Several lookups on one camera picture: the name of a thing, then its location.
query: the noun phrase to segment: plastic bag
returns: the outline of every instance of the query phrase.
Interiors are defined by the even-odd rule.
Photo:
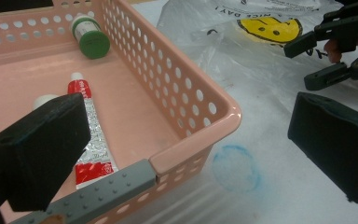
[[[171,0],[157,27],[223,88],[232,85],[232,78],[254,79],[263,82],[273,97],[292,111],[296,94],[306,91],[303,77],[331,63],[323,50],[325,41],[294,59],[286,58],[282,48],[313,30],[325,13],[341,7],[329,0]],[[249,24],[255,24],[253,30],[241,27]],[[255,29],[258,24],[269,25],[266,29],[272,33],[281,28],[276,30],[281,37],[285,26],[293,29],[286,32],[290,38],[281,41],[258,34],[262,33]],[[350,64],[357,56],[358,48],[344,54],[342,61]],[[347,80],[317,93],[358,110],[358,81]]]

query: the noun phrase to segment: yellow smiley face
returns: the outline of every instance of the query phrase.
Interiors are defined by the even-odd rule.
[[[238,25],[256,41],[287,43],[300,36],[302,26],[299,20],[278,21],[273,17],[238,20]]]

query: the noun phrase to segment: white tube cap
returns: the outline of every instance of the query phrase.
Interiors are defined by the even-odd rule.
[[[72,81],[74,81],[74,80],[79,80],[79,79],[84,79],[84,78],[81,73],[75,72],[75,73],[72,73],[71,79],[72,79]]]
[[[37,97],[36,100],[34,100],[34,110],[36,110],[39,106],[45,104],[49,100],[52,100],[57,97],[58,95],[54,95],[54,94],[47,94]]]

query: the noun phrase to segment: red toothpaste tube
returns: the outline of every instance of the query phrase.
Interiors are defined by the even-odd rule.
[[[68,85],[68,93],[80,92],[83,94],[91,133],[91,140],[85,148],[86,151],[75,166],[76,188],[81,189],[107,175],[111,175],[118,168],[106,144],[98,121],[89,83],[80,73],[73,73],[71,79],[72,81]]]

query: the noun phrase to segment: pink plastic basket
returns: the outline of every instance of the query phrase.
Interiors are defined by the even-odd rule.
[[[197,174],[213,144],[237,129],[237,103],[122,0],[54,0],[53,8],[0,14],[0,132],[40,95],[66,94],[73,72],[93,90],[119,169],[148,159],[155,187],[90,223],[119,220]],[[108,55],[89,60],[69,31],[77,13],[109,36]],[[76,191],[71,174],[54,201]],[[24,216],[1,207],[6,221]]]

